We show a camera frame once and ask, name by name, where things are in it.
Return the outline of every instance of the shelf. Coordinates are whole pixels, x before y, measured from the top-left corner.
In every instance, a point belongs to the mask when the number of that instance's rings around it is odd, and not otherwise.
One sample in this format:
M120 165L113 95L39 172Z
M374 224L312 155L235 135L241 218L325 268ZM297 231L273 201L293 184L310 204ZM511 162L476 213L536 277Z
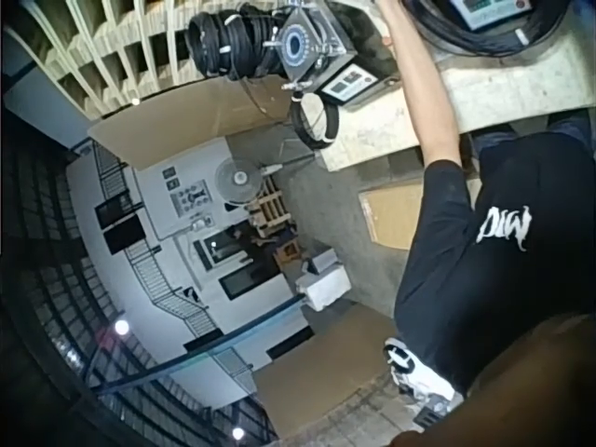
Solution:
M278 1L252 3L274 8ZM237 5L236 0L28 0L5 29L76 107L96 118L201 80L184 42L188 21L204 10Z

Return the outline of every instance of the light fixture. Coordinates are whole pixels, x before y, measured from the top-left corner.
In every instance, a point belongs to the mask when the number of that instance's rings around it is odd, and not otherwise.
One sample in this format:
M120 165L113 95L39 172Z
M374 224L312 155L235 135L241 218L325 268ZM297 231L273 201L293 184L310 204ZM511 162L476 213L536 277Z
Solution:
M126 335L129 333L129 330L129 323L125 319L119 319L116 323L114 323L114 331L120 336Z
M235 440L241 440L244 438L244 430L240 427L236 427L232 430L232 438Z

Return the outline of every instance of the white printed logo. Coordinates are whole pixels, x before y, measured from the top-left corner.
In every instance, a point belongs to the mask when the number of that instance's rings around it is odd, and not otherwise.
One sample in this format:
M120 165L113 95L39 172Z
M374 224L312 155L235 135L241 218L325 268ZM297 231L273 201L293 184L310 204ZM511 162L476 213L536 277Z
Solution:
M509 237L515 233L520 250L525 251L522 243L528 235L531 221L532 215L528 207L523 207L521 215L519 211L499 210L497 207L491 207L476 237L476 243L480 243L486 237L503 237L509 240Z

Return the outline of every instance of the coiled black cable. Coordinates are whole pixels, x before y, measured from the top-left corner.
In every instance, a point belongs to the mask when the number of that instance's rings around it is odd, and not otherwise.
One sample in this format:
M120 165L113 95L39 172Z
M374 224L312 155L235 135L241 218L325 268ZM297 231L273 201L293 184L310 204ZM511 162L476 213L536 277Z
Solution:
M195 15L188 23L184 38L190 57L199 72L205 77L219 75L219 32L211 14L201 12Z
M262 11L249 4L216 14L201 12L188 24L186 45L205 77L227 75L236 81L285 75L275 48L265 43L287 17L287 12Z
M496 35L472 33L436 14L429 0L403 0L410 14L427 31L476 56L502 58L517 54L547 38L557 27L571 0L535 0L534 10L516 30Z
M300 138L300 140L313 151L325 149L333 144L339 133L339 108L337 105L325 102L321 98L321 101L323 102L323 113L327 120L327 128L325 129L325 135L317 140L312 133L305 112L302 109L303 97L304 94L300 91L294 92L291 96L290 120L296 131L296 135L298 135L298 138Z

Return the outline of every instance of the electric fan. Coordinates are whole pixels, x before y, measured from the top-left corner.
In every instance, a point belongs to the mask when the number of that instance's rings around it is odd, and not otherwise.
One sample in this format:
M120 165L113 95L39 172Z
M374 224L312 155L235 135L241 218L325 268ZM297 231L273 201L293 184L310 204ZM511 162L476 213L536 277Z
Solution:
M261 192L263 178L286 166L299 161L312 159L315 154L298 156L290 161L258 168L254 163L242 158L227 158L215 172L215 184L223 200L231 205L246 205Z

